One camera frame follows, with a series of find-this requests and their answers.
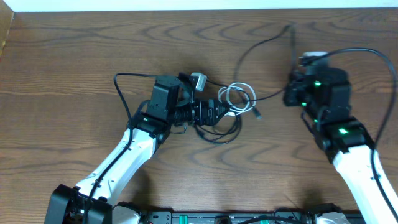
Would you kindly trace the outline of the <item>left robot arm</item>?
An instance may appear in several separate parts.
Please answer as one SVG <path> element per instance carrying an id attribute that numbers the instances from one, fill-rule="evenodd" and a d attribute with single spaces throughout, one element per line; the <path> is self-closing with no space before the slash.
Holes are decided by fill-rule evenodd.
<path id="1" fill-rule="evenodd" d="M 52 193 L 46 223 L 112 223 L 114 206 L 133 175 L 168 138 L 173 126 L 214 126 L 229 112 L 218 99 L 202 100 L 202 73 L 156 75 L 150 99 L 143 101 L 118 145 L 87 177 L 74 187 L 59 185 Z"/>

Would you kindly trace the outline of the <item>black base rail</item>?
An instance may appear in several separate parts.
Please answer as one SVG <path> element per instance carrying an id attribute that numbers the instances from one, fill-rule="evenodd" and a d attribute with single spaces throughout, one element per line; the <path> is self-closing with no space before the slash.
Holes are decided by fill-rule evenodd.
<path id="1" fill-rule="evenodd" d="M 173 213 L 173 212 L 148 212 L 141 218 L 140 223 L 143 224 L 215 224 L 216 219 L 227 217 L 231 219 L 232 223 L 237 224 L 248 219 L 257 218 L 260 216 L 277 216 L 287 218 L 291 221 L 305 221 L 306 223 L 315 223 L 313 218 L 305 216 L 300 212 L 276 212 L 272 213 Z"/>

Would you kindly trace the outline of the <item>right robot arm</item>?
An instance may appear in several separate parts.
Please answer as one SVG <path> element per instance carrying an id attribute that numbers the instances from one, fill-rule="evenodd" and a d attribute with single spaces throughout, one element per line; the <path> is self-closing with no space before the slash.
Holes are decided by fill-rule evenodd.
<path id="1" fill-rule="evenodd" d="M 397 194 L 364 125 L 351 115 L 351 83 L 339 68 L 311 68 L 290 75 L 284 104 L 301 106 L 307 128 L 343 178 L 366 223 L 397 223 Z"/>

